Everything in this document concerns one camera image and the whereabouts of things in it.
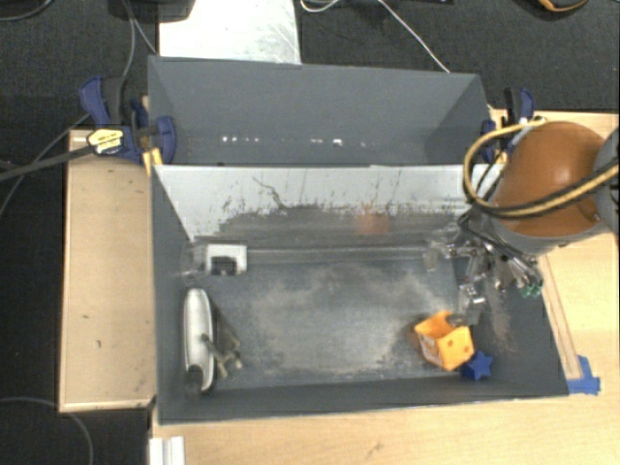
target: white paper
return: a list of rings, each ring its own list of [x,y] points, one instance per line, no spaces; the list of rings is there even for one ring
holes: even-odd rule
[[[196,0],[187,19],[159,33],[167,57],[300,63],[292,0]]]

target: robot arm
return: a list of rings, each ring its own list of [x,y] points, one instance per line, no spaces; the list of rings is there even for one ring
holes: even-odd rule
[[[505,137],[514,150],[479,196],[471,180],[473,160],[486,142]],[[617,129],[603,140],[569,122],[510,126],[480,138],[463,166],[472,207],[449,245],[469,258],[449,318],[455,326],[478,323],[488,288],[501,292],[516,284],[524,296],[537,295],[543,285],[538,256],[608,230],[618,235]]]

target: black floor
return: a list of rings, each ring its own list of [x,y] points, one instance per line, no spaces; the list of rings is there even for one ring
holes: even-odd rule
[[[505,87],[523,85],[539,109],[618,110],[620,6],[613,2],[552,15],[533,0],[387,1],[451,70],[479,73],[494,106],[504,104]],[[27,5],[0,4],[0,16],[16,6]],[[155,7],[134,7],[155,40]],[[85,80],[120,74],[130,36],[122,16],[117,0],[56,0],[36,17],[0,22],[0,161],[31,161],[82,115],[77,89]],[[299,14],[299,23],[304,62],[437,70],[372,0]],[[139,40],[127,97],[146,92],[146,53]],[[0,183],[0,205],[11,186]],[[63,170],[55,168],[28,177],[0,217],[0,398],[56,398],[62,257]],[[146,412],[83,420],[95,463],[144,462]],[[31,402],[0,403],[0,463],[86,460],[70,419]]]

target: gray bin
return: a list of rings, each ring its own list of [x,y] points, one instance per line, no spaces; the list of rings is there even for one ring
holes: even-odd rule
[[[428,364],[407,336],[456,302],[465,263],[429,271],[423,253],[465,209],[454,164],[484,119],[477,77],[153,59],[149,95],[151,113],[173,115],[179,134],[179,165],[152,178],[161,423],[567,393],[541,298],[510,291],[473,329],[477,349],[495,357],[489,380]],[[394,110],[377,118],[384,105]],[[254,144],[243,139],[250,129]],[[230,147],[221,137],[233,133]],[[330,143],[313,142],[317,133]],[[183,389],[181,257],[197,238],[243,242],[248,271],[191,284],[235,330],[244,363],[193,400]]]

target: yellow toy block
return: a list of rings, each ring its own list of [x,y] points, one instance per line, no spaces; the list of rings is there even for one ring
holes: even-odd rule
[[[472,333],[467,326],[454,327],[446,320],[451,312],[442,310],[414,327],[422,354],[431,363],[454,370],[474,354]]]

